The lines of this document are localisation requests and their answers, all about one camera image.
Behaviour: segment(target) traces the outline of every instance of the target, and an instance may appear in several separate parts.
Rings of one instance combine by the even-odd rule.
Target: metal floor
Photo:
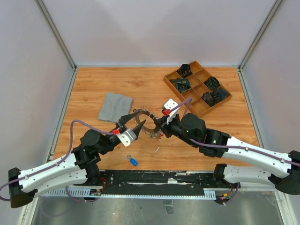
[[[44,213],[58,215],[48,217]],[[273,192],[240,191],[226,207],[213,200],[101,198],[81,203],[67,197],[42,197],[32,225],[283,225]]]

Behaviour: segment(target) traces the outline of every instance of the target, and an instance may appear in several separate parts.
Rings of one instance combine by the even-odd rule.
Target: red wire
[[[103,181],[103,187],[102,187],[102,192],[104,191],[104,189],[106,188],[106,179],[101,177],[100,180]]]

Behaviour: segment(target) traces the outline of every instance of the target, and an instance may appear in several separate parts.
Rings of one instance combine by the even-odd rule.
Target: dark fabric item
[[[212,96],[210,92],[205,92],[201,97],[210,107],[214,105],[214,100],[212,99]]]
[[[227,97],[228,92],[223,88],[217,88],[212,92],[205,92],[202,95],[202,99],[210,106],[223,101]]]
[[[220,96],[216,95],[212,97],[213,101],[214,101],[214,105],[217,104],[218,102],[220,102]]]
[[[204,82],[204,84],[210,89],[210,90],[214,90],[217,87],[220,86],[219,81],[217,80],[217,78],[210,76],[207,81]]]
[[[223,88],[219,88],[218,95],[220,96],[220,101],[223,101],[227,97],[228,92]]]
[[[189,82],[189,80],[187,78],[171,79],[170,82],[175,84],[176,89],[180,93],[183,93],[183,92],[191,89],[191,83]]]
[[[188,77],[192,74],[191,66],[189,64],[182,64],[181,67],[177,70],[177,73],[182,77]]]

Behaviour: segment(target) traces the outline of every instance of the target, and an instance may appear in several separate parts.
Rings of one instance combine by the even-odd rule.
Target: blue object
[[[137,162],[133,158],[130,159],[130,162],[132,165],[137,166]]]

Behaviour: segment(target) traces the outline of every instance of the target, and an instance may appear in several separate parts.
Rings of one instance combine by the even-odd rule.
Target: red part
[[[120,133],[119,129],[115,129],[112,131],[114,135],[118,135]]]
[[[163,110],[163,114],[164,114],[165,116],[170,115],[170,109],[165,109],[165,110]]]

